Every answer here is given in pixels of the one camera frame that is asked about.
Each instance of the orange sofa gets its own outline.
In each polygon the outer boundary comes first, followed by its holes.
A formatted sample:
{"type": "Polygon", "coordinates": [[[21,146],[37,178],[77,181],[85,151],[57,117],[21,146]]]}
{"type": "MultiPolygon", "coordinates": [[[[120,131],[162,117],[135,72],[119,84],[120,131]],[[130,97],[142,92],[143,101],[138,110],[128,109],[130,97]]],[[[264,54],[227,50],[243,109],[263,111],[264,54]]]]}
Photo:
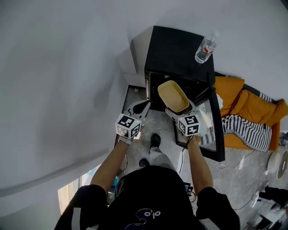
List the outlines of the orange sofa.
{"type": "MultiPolygon", "coordinates": [[[[260,92],[244,84],[244,79],[235,77],[217,76],[215,80],[216,93],[223,100],[220,109],[221,117],[227,115],[239,115],[251,122],[266,124],[272,128],[272,138],[269,150],[278,149],[280,120],[288,115],[288,106],[284,100],[273,103],[261,99],[260,92]]],[[[224,137],[225,147],[250,150],[234,134],[226,134],[224,137]]]]}

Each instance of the black t-shirt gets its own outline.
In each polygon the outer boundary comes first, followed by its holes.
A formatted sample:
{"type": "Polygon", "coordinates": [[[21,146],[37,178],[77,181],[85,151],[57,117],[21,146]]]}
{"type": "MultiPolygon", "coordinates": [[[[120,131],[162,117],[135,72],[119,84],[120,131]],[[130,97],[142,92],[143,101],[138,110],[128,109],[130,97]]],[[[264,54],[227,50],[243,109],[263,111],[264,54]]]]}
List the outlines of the black t-shirt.
{"type": "Polygon", "coordinates": [[[213,188],[203,189],[198,196],[197,217],[183,181],[167,168],[149,166],[134,171],[122,180],[117,197],[108,207],[103,188],[81,187],[60,217],[55,229],[71,229],[80,214],[80,229],[99,224],[99,230],[195,229],[204,227],[198,219],[211,219],[221,230],[240,229],[239,218],[226,195],[213,188]]]}

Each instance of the black cabinet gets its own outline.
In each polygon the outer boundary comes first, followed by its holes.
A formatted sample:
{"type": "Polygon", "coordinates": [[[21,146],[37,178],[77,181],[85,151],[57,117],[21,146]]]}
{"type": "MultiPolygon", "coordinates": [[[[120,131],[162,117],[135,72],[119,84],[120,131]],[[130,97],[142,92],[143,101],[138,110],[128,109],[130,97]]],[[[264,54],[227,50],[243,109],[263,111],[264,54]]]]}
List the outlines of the black cabinet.
{"type": "MultiPolygon", "coordinates": [[[[145,64],[145,85],[151,109],[164,111],[166,106],[159,97],[158,86],[173,80],[195,105],[209,100],[215,131],[215,149],[201,147],[205,157],[225,160],[224,135],[220,109],[213,85],[215,72],[213,55],[203,63],[195,61],[195,53],[203,36],[172,28],[154,26],[145,64]]],[[[175,141],[183,146],[177,129],[175,141]]]]}

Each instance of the floor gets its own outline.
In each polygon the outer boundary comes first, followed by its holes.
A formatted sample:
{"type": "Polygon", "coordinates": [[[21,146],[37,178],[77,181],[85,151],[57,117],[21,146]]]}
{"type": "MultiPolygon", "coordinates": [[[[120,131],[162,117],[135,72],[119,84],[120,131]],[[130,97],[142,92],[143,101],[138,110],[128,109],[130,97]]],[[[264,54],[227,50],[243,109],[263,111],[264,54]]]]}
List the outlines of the floor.
{"type": "MultiPolygon", "coordinates": [[[[139,89],[138,92],[135,92],[134,88],[129,87],[124,107],[126,109],[131,103],[145,99],[145,90],[139,89]]],[[[176,170],[179,171],[182,148],[175,144],[172,120],[165,112],[150,110],[144,122],[141,138],[134,140],[133,145],[128,150],[128,165],[125,174],[138,169],[138,162],[141,158],[149,157],[148,152],[152,133],[158,133],[161,136],[160,150],[170,158],[176,170]]],[[[284,147],[281,147],[279,151],[283,152],[284,149],[284,147]]],[[[285,171],[281,179],[277,179],[274,174],[264,174],[271,152],[252,152],[251,150],[243,150],[241,152],[239,149],[226,148],[225,161],[222,163],[229,167],[235,167],[243,154],[245,157],[251,153],[235,169],[225,168],[218,170],[217,165],[219,162],[205,158],[212,172],[214,188],[218,192],[227,195],[232,208],[240,209],[247,204],[242,209],[236,210],[240,218],[241,229],[245,229],[247,221],[253,223],[259,217],[259,214],[267,214],[272,206],[270,203],[257,202],[255,207],[251,208],[251,196],[255,194],[256,190],[264,188],[267,181],[269,186],[272,187],[286,188],[288,186],[288,170],[285,171]]],[[[188,154],[185,154],[180,177],[184,182],[192,184],[188,154]]],[[[192,206],[196,211],[196,203],[193,203],[192,206]]]]}

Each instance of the black and white striped cloth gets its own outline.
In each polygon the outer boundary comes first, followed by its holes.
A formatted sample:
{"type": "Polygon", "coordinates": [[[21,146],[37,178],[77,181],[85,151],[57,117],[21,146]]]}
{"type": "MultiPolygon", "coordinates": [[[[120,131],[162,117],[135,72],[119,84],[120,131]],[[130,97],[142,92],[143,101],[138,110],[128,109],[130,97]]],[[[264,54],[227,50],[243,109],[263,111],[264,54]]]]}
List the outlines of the black and white striped cloth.
{"type": "Polygon", "coordinates": [[[260,92],[260,96],[261,99],[263,99],[264,101],[270,102],[272,103],[272,98],[270,98],[269,96],[267,96],[266,94],[260,92]]]}
{"type": "Polygon", "coordinates": [[[212,126],[208,129],[207,134],[202,136],[201,145],[204,146],[204,145],[207,145],[213,141],[215,141],[215,132],[214,132],[214,127],[212,126]]]}
{"type": "Polygon", "coordinates": [[[229,115],[222,118],[223,132],[234,134],[251,149],[268,151],[272,129],[266,124],[250,122],[238,115],[229,115]]]}

